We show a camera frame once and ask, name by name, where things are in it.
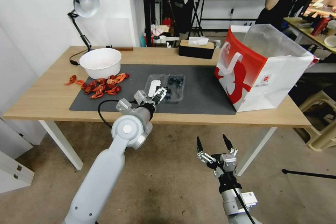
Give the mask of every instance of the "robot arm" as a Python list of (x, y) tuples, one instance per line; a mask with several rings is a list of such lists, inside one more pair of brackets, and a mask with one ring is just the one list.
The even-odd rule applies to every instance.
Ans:
[(166, 89), (159, 88), (153, 98), (143, 91), (135, 94), (137, 108), (132, 108), (126, 99), (117, 103), (117, 110), (123, 114), (113, 124), (113, 142), (103, 150), (94, 161), (82, 185), (77, 191), (64, 224), (94, 224), (100, 215), (111, 190), (121, 173), (126, 147), (138, 149), (152, 131), (150, 120), (156, 104), (166, 96)]
[(223, 198), (223, 208), (229, 224), (262, 224), (248, 212), (258, 203), (254, 193), (242, 193), (242, 186), (235, 177), (238, 150), (232, 147), (224, 134), (223, 138), (230, 153), (208, 155), (203, 151), (201, 141), (197, 137), (197, 157), (214, 170), (213, 173), (219, 180), (219, 193)]

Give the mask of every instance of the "black shirt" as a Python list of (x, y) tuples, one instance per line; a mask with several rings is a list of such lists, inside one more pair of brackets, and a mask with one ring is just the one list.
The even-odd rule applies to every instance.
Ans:
[[(294, 8), (290, 13), (293, 16), (298, 12), (302, 6), (304, 6), (308, 0), (297, 0), (295, 2)], [(266, 24), (270, 23), (275, 28), (280, 29), (283, 19), (289, 16), (289, 12), (293, 6), (293, 0), (279, 0), (278, 3), (271, 9), (263, 9), (256, 20), (256, 24)]]

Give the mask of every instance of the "desk leg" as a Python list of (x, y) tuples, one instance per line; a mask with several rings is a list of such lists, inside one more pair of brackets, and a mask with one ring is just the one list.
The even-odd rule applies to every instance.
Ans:
[(302, 33), (300, 32), (300, 33), (297, 35), (297, 37), (296, 37), (296, 39), (295, 39), (295, 42), (296, 42), (296, 43), (299, 43), (299, 42), (301, 41), (302, 38), (303, 38), (303, 35), (302, 35)]
[(49, 133), (51, 138), (55, 141), (63, 153), (67, 156), (70, 162), (74, 165), (77, 170), (81, 170), (83, 162), (74, 151), (72, 146), (69, 144), (68, 140), (63, 135), (62, 131), (57, 127), (54, 121), (43, 121), (39, 120), (45, 130)]
[(267, 143), (270, 137), (273, 135), (276, 127), (263, 128), (258, 135), (257, 140), (252, 144), (250, 149), (245, 153), (243, 158), (238, 161), (238, 166), (236, 168), (237, 175), (241, 176), (248, 166), (252, 163), (253, 159), (257, 156), (259, 151)]

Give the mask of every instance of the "red crayfish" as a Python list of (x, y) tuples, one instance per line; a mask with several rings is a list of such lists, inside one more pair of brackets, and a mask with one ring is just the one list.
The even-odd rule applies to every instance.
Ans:
[(84, 80), (76, 80), (77, 76), (72, 75), (70, 77), (69, 83), (64, 83), (65, 85), (70, 85), (72, 83), (76, 83), (82, 86), (82, 90), (84, 90), (85, 94), (90, 94), (91, 92), (95, 92), (92, 95), (91, 99), (100, 98), (107, 93), (108, 95), (116, 95), (121, 91), (121, 86), (115, 86), (117, 83), (122, 82), (124, 79), (127, 79), (130, 75), (128, 73), (118, 74), (117, 76), (111, 75), (109, 78), (99, 78), (97, 80), (91, 81), (89, 84), (86, 84)]

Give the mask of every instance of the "desk lamp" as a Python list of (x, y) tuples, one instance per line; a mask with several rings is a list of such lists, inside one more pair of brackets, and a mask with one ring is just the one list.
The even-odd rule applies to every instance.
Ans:
[(69, 12), (68, 16), (71, 19), (73, 25), (76, 27), (84, 44), (87, 46), (87, 50), (92, 51), (91, 42), (80, 31), (79, 27), (77, 26), (75, 22), (75, 18), (78, 16), (81, 16), (83, 18), (86, 18), (86, 17), (89, 18), (95, 15), (99, 8), (99, 0), (73, 0), (73, 2), (74, 2), (73, 3), (74, 10)]

